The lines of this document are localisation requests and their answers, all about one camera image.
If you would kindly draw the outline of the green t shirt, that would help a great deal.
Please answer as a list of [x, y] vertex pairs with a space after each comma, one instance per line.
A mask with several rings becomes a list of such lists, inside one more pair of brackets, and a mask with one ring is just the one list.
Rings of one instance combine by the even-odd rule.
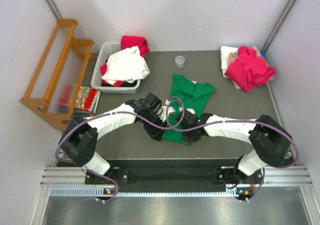
[[[182, 74], [174, 74], [170, 97], [179, 97], [184, 104], [184, 108], [193, 109], [195, 114], [199, 117], [211, 98], [216, 88], [211, 83], [199, 83], [191, 81], [184, 77]], [[176, 118], [178, 115], [169, 117], [171, 125], [177, 123]], [[173, 129], [166, 130], [162, 136], [165, 141], [175, 142], [178, 144], [189, 144], [184, 141], [183, 133]]]

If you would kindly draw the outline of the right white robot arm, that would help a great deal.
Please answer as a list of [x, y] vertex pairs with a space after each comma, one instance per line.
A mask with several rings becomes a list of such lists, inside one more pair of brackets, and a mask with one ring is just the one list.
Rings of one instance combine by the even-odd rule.
[[222, 177], [229, 184], [245, 183], [258, 170], [266, 166], [283, 168], [292, 136], [269, 115], [258, 119], [237, 120], [211, 113], [197, 116], [190, 111], [180, 112], [176, 121], [182, 120], [183, 139], [193, 143], [206, 137], [224, 137], [252, 145], [253, 150], [241, 156], [233, 170]]

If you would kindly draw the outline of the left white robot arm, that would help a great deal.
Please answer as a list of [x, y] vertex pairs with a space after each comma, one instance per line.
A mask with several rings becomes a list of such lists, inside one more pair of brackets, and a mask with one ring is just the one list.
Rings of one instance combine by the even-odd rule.
[[131, 99], [119, 107], [89, 118], [74, 117], [64, 132], [59, 148], [71, 162], [92, 171], [102, 183], [109, 183], [114, 176], [112, 166], [96, 152], [97, 141], [104, 135], [126, 125], [143, 123], [146, 133], [161, 141], [167, 124], [167, 108], [153, 93], [139, 100]]

